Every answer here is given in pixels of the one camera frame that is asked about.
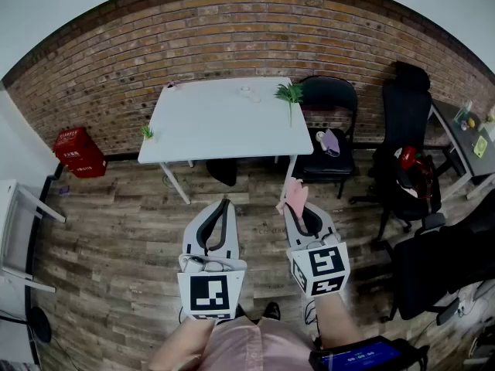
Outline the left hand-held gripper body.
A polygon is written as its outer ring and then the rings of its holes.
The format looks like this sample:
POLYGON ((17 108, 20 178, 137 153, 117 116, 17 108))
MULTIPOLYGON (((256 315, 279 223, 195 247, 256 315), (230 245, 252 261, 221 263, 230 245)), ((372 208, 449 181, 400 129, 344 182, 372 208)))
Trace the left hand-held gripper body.
POLYGON ((195 319, 235 318, 247 263, 236 247, 184 247, 177 274, 185 315, 195 319))

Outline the black mesh office chair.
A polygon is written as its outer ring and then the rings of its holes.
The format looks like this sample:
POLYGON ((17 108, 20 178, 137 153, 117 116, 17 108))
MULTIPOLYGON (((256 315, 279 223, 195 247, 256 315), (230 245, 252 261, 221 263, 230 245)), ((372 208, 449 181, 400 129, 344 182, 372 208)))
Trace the black mesh office chair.
POLYGON ((436 313, 441 325, 460 303, 455 298, 438 305, 446 294, 495 279, 495 209, 384 247, 392 261, 393 301, 381 322, 393 320, 397 312, 410 320, 426 311, 436 313))

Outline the black tablet with blue screen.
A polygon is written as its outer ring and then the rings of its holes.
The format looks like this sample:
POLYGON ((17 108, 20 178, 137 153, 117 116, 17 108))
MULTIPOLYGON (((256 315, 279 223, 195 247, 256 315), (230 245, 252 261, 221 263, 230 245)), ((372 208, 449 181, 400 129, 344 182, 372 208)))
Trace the black tablet with blue screen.
POLYGON ((406 371, 415 364, 426 371, 429 346, 415 348, 407 340, 376 336, 331 349, 310 352, 314 371, 406 371))

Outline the white side table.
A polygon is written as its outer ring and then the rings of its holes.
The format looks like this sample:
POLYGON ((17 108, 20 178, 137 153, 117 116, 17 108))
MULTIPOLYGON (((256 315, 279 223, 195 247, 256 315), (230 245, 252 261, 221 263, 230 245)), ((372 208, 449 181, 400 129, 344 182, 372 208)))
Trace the white side table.
POLYGON ((55 293, 53 286, 45 285, 34 281, 33 276, 17 267, 10 261, 11 251, 18 245, 17 219, 20 215, 22 204, 30 203, 28 211, 34 218, 41 220, 42 213, 51 216, 60 223, 66 222, 66 217, 47 206, 39 198, 34 196, 25 186, 15 179, 0 179, 0 281, 8 281, 13 284, 20 284, 39 291, 55 293))

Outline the red and white helmet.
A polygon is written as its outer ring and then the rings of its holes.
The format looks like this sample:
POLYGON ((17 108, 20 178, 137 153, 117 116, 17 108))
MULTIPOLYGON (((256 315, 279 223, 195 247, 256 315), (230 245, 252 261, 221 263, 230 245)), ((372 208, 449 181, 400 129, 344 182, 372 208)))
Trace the red and white helmet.
POLYGON ((395 151, 394 157, 398 160, 401 168, 404 171, 408 171, 415 164, 417 154, 418 152, 416 148, 412 146, 404 146, 395 151))

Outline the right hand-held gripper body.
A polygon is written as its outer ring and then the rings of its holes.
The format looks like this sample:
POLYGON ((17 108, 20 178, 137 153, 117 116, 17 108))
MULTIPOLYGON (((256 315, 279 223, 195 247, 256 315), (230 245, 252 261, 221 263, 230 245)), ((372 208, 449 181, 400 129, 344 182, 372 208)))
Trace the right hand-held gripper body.
POLYGON ((331 233, 286 251, 290 272, 306 298, 341 292, 350 276, 347 245, 331 233))

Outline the purple cloth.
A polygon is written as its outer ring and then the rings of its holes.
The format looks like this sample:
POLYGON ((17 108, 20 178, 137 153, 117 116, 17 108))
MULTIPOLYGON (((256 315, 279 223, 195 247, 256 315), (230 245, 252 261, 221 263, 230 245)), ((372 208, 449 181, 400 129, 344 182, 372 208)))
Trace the purple cloth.
POLYGON ((338 157, 340 155, 340 145, 337 136, 327 129, 322 138, 321 145, 325 148, 325 152, 331 157, 338 157))

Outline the person's left forearm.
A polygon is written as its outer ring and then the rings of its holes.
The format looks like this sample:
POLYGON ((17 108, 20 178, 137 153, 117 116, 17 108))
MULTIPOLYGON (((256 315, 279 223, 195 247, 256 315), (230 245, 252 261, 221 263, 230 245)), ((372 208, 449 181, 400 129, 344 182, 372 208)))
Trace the person's left forearm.
POLYGON ((202 356, 216 322, 185 319, 167 338, 148 364, 149 371, 176 371, 202 356))

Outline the green glass bottle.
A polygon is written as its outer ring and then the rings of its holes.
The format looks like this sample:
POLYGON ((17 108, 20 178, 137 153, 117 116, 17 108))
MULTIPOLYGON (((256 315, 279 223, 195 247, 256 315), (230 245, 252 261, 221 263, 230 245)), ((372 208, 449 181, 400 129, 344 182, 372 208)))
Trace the green glass bottle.
POLYGON ((456 116, 454 117, 453 121, 458 125, 462 125, 463 122, 467 123, 470 119, 470 111, 472 105, 473 102, 471 100, 465 102, 465 104, 456 113, 456 116))

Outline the red box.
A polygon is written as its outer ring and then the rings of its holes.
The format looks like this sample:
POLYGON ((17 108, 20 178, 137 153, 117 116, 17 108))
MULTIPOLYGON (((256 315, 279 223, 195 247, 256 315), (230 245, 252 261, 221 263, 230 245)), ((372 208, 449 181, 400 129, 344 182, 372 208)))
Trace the red box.
POLYGON ((107 161, 83 127, 62 131, 53 146, 55 156, 79 179, 104 176, 107 161))

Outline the black floor fan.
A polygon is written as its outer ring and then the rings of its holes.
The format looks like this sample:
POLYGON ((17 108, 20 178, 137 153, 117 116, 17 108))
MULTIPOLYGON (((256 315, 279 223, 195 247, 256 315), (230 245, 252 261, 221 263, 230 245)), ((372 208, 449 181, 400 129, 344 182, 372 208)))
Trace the black floor fan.
POLYGON ((32 307, 26 314, 29 327, 34 331, 36 337, 44 343, 50 343, 52 330, 45 312, 39 307, 32 307))

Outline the green leafy artificial branch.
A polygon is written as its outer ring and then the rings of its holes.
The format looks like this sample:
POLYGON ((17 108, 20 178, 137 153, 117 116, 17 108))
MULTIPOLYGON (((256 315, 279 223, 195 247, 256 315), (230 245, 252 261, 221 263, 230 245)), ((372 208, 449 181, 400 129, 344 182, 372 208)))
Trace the green leafy artificial branch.
POLYGON ((303 87, 301 83, 289 83, 287 85, 279 84, 275 91, 275 97, 283 100, 288 104, 288 121, 289 126, 292 126, 292 106, 299 104, 303 98, 303 87))

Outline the pink wiping cloth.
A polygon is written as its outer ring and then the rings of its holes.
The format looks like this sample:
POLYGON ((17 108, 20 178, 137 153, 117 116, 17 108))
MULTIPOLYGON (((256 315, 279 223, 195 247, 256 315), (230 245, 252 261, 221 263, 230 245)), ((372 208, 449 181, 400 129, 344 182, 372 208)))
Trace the pink wiping cloth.
POLYGON ((282 215, 284 213, 284 207, 290 206, 295 212, 296 217, 301 219, 308 196, 309 188, 302 185, 302 180, 291 177, 288 181, 287 189, 282 200, 275 208, 278 210, 279 214, 282 215))

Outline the person's right forearm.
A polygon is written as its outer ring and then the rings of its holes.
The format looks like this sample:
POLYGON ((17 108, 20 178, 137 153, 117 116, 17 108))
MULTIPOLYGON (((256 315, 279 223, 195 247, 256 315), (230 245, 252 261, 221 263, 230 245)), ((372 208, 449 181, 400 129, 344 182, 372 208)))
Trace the person's right forearm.
POLYGON ((319 335, 324 349, 340 347, 364 340, 338 293, 315 298, 319 335))

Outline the black folding chair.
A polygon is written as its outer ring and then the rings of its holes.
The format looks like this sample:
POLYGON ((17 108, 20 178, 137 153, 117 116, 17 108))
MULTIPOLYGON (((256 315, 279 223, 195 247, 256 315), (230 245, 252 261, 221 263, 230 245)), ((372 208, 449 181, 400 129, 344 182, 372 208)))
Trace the black folding chair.
POLYGON ((345 181, 355 170, 352 154, 353 134, 357 120, 357 93, 351 83, 335 77, 310 76, 302 80, 302 109, 307 112, 329 113, 338 110, 347 113, 350 123, 347 129, 335 124, 323 124, 322 127, 309 127, 313 152, 300 155, 295 163, 293 175, 305 182, 338 182, 338 197, 342 196, 345 181), (315 138, 317 131, 330 129, 337 136, 340 155, 331 157, 315 138))

